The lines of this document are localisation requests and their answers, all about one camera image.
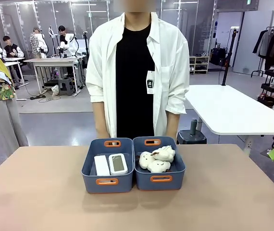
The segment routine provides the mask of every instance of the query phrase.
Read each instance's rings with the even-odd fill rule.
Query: neck
[[[128,12],[125,13],[125,27],[129,30],[139,31],[151,23],[149,12]]]

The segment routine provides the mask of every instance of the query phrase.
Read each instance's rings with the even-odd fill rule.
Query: shirt collar
[[[122,25],[121,31],[123,33],[123,29],[125,26],[125,13],[123,13],[120,17],[120,23]],[[151,12],[151,30],[149,37],[155,40],[157,43],[160,43],[159,20],[155,12]]]

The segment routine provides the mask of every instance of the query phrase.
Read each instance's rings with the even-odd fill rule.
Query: plush keychain
[[[174,160],[175,151],[169,145],[153,151],[151,155],[157,160],[168,161],[171,163]]]
[[[149,164],[148,170],[152,173],[166,172],[170,169],[171,164],[167,161],[155,160]]]
[[[147,169],[153,161],[155,161],[155,158],[149,152],[143,152],[139,157],[139,165],[143,169]]]

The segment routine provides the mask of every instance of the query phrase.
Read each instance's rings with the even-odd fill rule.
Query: door
[[[251,74],[259,69],[260,57],[252,51],[261,31],[272,25],[274,11],[245,12],[233,71]]]

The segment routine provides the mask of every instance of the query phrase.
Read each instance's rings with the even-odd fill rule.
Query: white plush toy
[[[148,170],[153,173],[161,173],[170,169],[171,164],[167,161],[155,160],[149,164]]]
[[[139,158],[139,165],[143,169],[147,169],[149,164],[151,164],[154,160],[155,160],[155,158],[153,156],[151,156],[151,153],[143,152]]]
[[[152,152],[152,156],[157,160],[173,162],[175,151],[172,147],[164,146]]]

